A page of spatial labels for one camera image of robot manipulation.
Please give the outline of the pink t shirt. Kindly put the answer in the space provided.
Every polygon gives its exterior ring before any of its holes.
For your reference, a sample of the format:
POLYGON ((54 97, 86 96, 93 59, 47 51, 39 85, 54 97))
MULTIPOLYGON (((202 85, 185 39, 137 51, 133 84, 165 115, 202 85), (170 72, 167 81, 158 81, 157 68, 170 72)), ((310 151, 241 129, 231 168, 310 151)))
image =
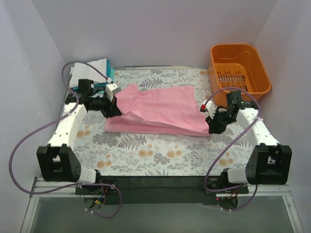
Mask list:
POLYGON ((209 135, 206 115, 199 110, 192 86, 139 91, 131 84, 116 98, 122 115, 106 120, 106 132, 209 135))

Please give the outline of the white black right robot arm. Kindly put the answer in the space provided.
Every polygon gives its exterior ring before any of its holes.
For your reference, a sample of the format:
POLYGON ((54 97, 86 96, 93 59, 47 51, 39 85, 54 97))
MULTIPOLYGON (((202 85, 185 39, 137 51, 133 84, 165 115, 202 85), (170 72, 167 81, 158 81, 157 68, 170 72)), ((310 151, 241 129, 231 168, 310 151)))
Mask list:
POLYGON ((248 184, 284 185, 288 181, 292 149, 280 144, 269 132, 260 117, 261 109, 257 100, 246 92, 250 100, 244 100, 240 88, 230 87, 226 95, 227 107, 220 112, 211 99, 204 101, 200 107, 207 112, 206 122, 209 134, 221 134, 227 125, 237 122, 243 131, 225 149, 227 151, 244 134, 247 135, 253 152, 245 167, 229 168, 226 177, 220 180, 219 192, 231 193, 248 184))

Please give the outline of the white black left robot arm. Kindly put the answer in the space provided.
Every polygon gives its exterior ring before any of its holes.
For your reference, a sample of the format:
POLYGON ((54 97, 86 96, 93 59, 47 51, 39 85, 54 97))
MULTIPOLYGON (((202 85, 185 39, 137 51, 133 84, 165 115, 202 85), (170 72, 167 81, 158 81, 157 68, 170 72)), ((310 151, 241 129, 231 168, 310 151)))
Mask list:
POLYGON ((105 118, 121 116, 115 96, 121 88, 114 82, 107 83, 100 96, 101 90, 94 87, 92 80, 79 80, 65 100, 63 118, 52 138, 37 149, 36 155, 45 181, 86 183, 92 194, 99 194, 104 187, 97 178, 99 172, 82 167, 73 151, 74 142, 88 111, 99 111, 105 118))

